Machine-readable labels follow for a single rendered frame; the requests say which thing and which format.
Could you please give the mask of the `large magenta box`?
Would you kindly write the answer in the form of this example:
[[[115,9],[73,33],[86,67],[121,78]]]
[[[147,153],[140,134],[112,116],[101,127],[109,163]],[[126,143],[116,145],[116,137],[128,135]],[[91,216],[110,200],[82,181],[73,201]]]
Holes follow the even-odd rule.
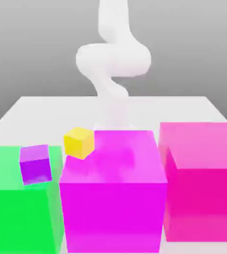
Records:
[[[167,179],[150,130],[98,130],[85,159],[67,156],[59,181],[70,253],[156,253]]]

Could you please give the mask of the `small yellow cube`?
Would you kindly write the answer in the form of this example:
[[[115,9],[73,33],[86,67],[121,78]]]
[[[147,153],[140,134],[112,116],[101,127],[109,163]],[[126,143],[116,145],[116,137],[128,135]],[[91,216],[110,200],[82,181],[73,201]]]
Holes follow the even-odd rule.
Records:
[[[74,127],[64,137],[64,150],[66,155],[85,159],[95,149],[94,131],[82,127]]]

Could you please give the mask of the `large pink box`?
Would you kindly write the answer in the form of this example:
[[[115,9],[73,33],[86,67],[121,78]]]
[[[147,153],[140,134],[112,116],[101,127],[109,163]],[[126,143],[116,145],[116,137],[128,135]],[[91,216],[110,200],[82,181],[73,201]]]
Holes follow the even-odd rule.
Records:
[[[162,122],[169,242],[227,242],[227,122]]]

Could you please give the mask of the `large green box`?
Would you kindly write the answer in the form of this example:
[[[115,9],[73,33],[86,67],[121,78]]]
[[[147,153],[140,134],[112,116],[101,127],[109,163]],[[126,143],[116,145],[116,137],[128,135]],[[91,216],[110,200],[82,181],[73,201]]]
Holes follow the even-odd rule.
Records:
[[[50,146],[52,181],[23,185],[19,146],[0,146],[0,254],[59,254],[62,150]]]

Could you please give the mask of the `small purple cube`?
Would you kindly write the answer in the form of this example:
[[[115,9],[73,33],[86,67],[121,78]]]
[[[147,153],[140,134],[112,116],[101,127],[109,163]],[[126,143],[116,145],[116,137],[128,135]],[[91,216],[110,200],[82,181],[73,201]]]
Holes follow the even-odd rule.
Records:
[[[19,164],[24,185],[52,180],[49,146],[47,144],[21,147]]]

